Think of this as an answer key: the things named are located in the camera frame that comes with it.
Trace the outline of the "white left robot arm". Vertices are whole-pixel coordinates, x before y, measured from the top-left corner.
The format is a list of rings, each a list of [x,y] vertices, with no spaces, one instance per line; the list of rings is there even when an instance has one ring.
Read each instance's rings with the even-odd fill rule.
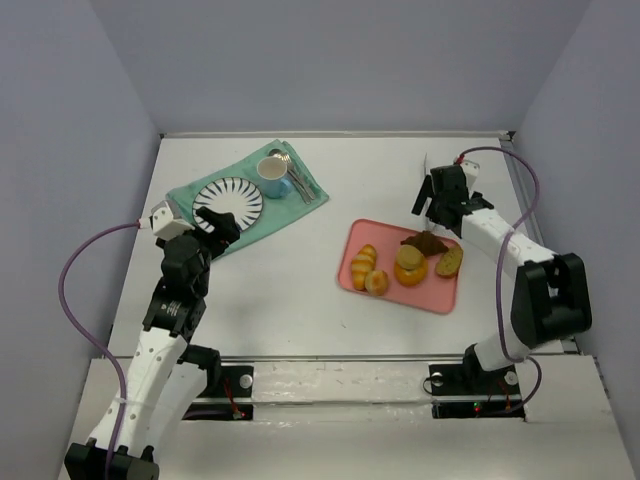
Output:
[[[123,368],[106,352],[119,387],[88,439],[73,443],[64,466],[72,479],[156,479],[161,445],[196,397],[217,385],[218,351],[192,344],[205,312],[210,265],[240,237],[231,213],[207,207],[206,231],[164,201],[135,222],[163,251],[162,275],[152,294],[131,362]]]

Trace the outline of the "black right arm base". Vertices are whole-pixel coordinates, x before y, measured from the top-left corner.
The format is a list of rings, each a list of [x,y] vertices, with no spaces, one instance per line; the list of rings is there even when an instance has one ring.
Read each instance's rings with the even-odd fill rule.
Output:
[[[459,364],[431,364],[422,389],[432,400],[437,420],[526,416],[523,407],[517,408],[522,395],[514,366],[470,380]]]

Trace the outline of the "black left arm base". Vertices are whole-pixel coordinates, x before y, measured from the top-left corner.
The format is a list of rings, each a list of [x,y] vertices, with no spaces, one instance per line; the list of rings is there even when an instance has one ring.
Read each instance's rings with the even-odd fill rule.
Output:
[[[208,380],[205,390],[193,401],[183,416],[196,421],[251,421],[254,367],[223,365],[219,379]]]

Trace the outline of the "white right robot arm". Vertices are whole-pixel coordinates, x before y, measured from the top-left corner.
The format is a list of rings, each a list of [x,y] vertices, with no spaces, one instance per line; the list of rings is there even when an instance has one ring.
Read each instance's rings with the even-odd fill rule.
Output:
[[[498,332],[466,349],[469,377],[506,368],[592,326],[583,260],[557,254],[517,231],[481,193],[470,191],[478,172],[472,162],[431,169],[412,209],[496,263]]]

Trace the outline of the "silver metal tongs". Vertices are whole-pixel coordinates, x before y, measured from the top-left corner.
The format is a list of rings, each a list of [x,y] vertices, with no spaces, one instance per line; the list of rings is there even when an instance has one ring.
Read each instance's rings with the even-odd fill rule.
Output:
[[[430,175],[431,167],[432,165],[429,160],[429,154],[426,153],[423,161],[424,177]],[[428,217],[425,217],[425,229],[430,232],[434,232],[436,230],[436,225]]]

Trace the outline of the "small round bread roll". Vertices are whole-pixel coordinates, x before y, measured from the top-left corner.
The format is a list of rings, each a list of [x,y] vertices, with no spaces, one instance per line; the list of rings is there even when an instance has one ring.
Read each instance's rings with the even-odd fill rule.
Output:
[[[389,277],[384,270],[371,270],[365,276],[365,290],[373,296],[382,296],[389,288]]]

